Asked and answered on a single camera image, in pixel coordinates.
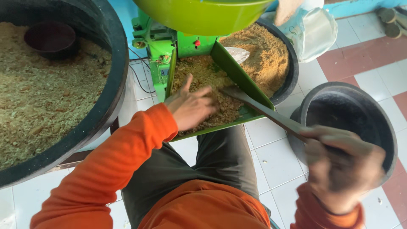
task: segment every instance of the black plastic tub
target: black plastic tub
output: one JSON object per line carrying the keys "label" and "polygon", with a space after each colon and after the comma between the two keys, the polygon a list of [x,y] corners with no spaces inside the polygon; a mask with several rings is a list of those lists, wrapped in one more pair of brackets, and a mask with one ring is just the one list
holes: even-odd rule
{"label": "black plastic tub", "polygon": [[299,72],[297,55],[295,54],[293,45],[290,43],[287,37],[277,27],[275,27],[272,22],[259,18],[256,21],[256,23],[265,27],[274,36],[280,38],[287,46],[290,61],[290,69],[288,71],[288,75],[283,85],[270,98],[273,105],[277,105],[283,102],[286,98],[288,98],[288,96],[291,95],[295,86],[297,85]]}
{"label": "black plastic tub", "polygon": [[[397,161],[397,141],[392,124],[381,106],[366,92],[342,82],[324,83],[311,90],[290,117],[305,126],[322,125],[349,130],[364,141],[381,146],[386,151],[383,169],[393,173]],[[304,143],[288,135],[291,148],[306,164]]]}
{"label": "black plastic tub", "polygon": [[112,67],[98,101],[88,115],[63,139],[35,157],[0,171],[0,188],[41,175],[97,139],[113,123],[124,99],[129,65],[122,24],[107,0],[1,0],[0,22],[32,26],[59,21],[77,36],[91,40],[112,54]]}

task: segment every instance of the dark brown bowl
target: dark brown bowl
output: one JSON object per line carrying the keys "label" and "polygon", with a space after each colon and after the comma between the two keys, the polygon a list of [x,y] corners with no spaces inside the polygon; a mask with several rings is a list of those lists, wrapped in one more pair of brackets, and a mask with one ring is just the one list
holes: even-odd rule
{"label": "dark brown bowl", "polygon": [[57,21],[35,24],[24,34],[24,41],[42,57],[52,60],[69,58],[79,50],[75,30]]}

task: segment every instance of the tiled floor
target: tiled floor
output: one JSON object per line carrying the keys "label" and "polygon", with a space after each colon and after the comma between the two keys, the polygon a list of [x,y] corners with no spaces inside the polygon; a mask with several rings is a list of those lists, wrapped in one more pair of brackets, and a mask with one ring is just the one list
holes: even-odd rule
{"label": "tiled floor", "polygon": [[[374,14],[338,20],[334,46],[317,60],[300,64],[298,84],[284,102],[276,106],[287,117],[314,87],[329,81],[342,81],[370,94],[387,113],[398,141],[398,164],[385,185],[362,200],[367,229],[407,229],[407,37],[390,40]],[[134,112],[158,103],[147,66],[132,61],[140,84],[129,71],[126,97],[119,113],[119,125],[127,124]],[[306,182],[308,168],[292,152],[285,131],[268,119],[245,124],[246,137],[257,174],[260,200],[272,212],[280,228],[294,222],[295,191]],[[88,148],[103,142],[110,131]],[[189,165],[195,164],[198,142],[189,138],[171,145]],[[40,209],[61,179],[73,168],[47,173],[27,182],[0,190],[0,229],[27,229],[31,216]],[[120,192],[110,204],[114,228],[130,228]]]}

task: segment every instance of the white plastic bag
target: white plastic bag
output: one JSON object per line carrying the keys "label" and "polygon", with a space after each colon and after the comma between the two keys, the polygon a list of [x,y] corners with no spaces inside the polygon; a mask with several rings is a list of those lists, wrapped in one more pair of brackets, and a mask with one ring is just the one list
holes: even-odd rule
{"label": "white plastic bag", "polygon": [[338,24],[326,10],[299,8],[279,29],[294,47],[298,61],[308,63],[324,54],[336,41]]}
{"label": "white plastic bag", "polygon": [[238,64],[243,63],[243,61],[245,61],[250,55],[250,52],[243,48],[225,47],[225,49]]}

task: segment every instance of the person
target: person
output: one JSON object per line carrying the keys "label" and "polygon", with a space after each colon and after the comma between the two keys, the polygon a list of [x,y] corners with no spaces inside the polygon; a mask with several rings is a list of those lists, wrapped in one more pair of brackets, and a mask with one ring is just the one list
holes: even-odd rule
{"label": "person", "polygon": [[[51,191],[30,228],[110,229],[107,204],[119,189],[132,228],[270,228],[242,125],[198,136],[193,167],[163,143],[216,112],[206,96],[211,88],[189,92],[192,79],[90,153]],[[311,139],[309,180],[297,188],[290,228],[361,228],[359,197],[379,184],[384,150],[345,130],[318,126],[301,134]],[[342,149],[352,163],[333,161],[324,145]]]}

